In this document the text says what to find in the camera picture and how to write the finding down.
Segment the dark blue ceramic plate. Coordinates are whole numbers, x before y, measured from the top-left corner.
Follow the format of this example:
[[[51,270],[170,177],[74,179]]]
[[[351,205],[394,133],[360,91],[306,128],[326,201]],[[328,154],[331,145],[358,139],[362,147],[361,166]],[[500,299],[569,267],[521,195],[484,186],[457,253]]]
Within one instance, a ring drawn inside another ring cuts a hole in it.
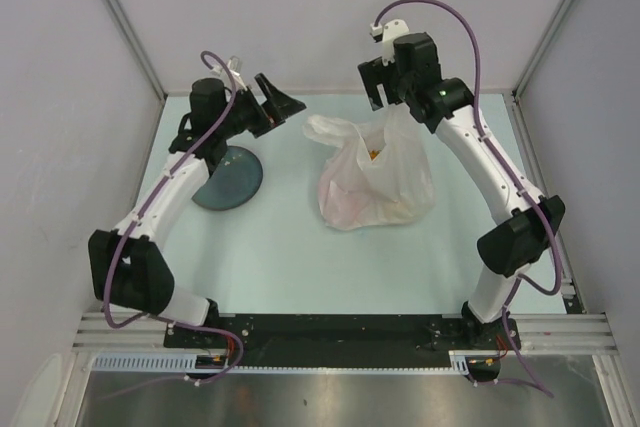
[[[244,147],[229,146],[215,172],[192,200],[207,210],[231,210],[251,200],[262,180],[263,166],[259,158]]]

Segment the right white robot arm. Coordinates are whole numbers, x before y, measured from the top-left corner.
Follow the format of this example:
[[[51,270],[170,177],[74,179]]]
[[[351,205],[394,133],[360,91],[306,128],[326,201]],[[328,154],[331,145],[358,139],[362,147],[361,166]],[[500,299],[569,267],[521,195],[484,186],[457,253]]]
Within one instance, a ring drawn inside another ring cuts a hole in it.
[[[437,47],[426,33],[402,23],[375,27],[379,57],[359,65],[371,107],[404,104],[411,116],[443,142],[482,194],[494,228],[476,243],[483,269],[461,315],[460,337],[488,347],[509,332],[501,321],[512,290],[550,248],[566,207],[547,197],[515,167],[495,141],[475,96],[459,78],[443,78]]]

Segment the fake orange pineapple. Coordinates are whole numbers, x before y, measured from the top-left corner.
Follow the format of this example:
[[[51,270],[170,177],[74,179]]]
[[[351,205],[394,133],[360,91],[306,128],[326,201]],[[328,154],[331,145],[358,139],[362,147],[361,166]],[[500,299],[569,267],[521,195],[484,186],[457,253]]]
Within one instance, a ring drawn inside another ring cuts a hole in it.
[[[368,151],[368,155],[369,155],[369,159],[371,161],[374,161],[382,152],[384,151],[383,148],[381,149],[371,149]]]

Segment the white printed plastic bag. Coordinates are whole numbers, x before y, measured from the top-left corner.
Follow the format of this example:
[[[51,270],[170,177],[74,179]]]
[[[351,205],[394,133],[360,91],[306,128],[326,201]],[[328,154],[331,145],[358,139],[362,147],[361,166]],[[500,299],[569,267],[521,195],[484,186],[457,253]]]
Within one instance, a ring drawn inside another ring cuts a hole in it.
[[[391,106],[367,123],[312,115],[303,133],[335,149],[317,185],[320,214],[328,226],[350,231],[410,224],[435,206],[421,125],[407,106]],[[368,151],[381,148],[371,161]]]

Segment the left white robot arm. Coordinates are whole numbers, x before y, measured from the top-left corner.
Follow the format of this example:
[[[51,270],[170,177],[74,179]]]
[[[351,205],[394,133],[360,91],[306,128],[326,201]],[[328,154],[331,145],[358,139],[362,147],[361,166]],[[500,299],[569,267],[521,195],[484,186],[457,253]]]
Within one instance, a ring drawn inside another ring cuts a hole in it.
[[[264,99],[239,80],[195,81],[189,110],[181,118],[155,184],[114,228],[96,230],[88,253],[95,297],[112,305],[186,325],[197,345],[221,334],[215,301],[178,287],[162,250],[174,223],[196,192],[219,170],[229,139],[244,132],[259,138],[305,110],[305,104],[255,77]]]

